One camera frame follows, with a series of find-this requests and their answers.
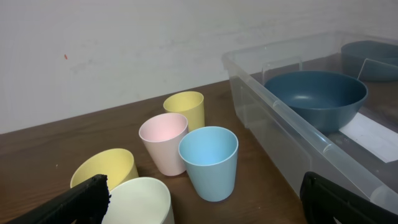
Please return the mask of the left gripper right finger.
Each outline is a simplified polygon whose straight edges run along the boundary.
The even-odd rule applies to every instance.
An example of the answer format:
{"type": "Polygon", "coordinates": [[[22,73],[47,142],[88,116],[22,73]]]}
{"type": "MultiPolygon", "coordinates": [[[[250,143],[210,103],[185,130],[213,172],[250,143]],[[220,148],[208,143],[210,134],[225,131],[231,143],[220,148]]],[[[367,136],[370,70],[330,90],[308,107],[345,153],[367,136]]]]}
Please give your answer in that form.
{"type": "Polygon", "coordinates": [[[306,172],[300,199],[310,224],[397,223],[397,215],[346,190],[315,172],[306,172]]]}

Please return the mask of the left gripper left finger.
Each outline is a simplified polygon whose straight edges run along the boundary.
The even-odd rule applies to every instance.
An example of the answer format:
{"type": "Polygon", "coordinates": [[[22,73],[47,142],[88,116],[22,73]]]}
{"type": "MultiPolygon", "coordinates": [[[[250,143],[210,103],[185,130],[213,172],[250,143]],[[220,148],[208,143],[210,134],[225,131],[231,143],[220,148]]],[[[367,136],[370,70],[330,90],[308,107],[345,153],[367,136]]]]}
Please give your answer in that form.
{"type": "Polygon", "coordinates": [[[101,223],[111,198],[107,179],[96,174],[8,224],[101,223]]]}

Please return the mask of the dark blue bowl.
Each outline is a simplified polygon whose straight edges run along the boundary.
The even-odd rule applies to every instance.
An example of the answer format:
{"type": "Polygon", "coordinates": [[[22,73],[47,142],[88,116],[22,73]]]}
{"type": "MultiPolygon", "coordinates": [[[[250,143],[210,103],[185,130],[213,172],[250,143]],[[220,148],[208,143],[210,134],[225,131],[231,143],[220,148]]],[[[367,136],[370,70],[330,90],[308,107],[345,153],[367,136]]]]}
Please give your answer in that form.
{"type": "Polygon", "coordinates": [[[344,74],[367,82],[397,81],[397,45],[362,40],[341,47],[344,74]]]}
{"type": "Polygon", "coordinates": [[[367,86],[358,79],[320,70],[278,75],[264,87],[322,133],[346,126],[368,97],[367,86]]]}

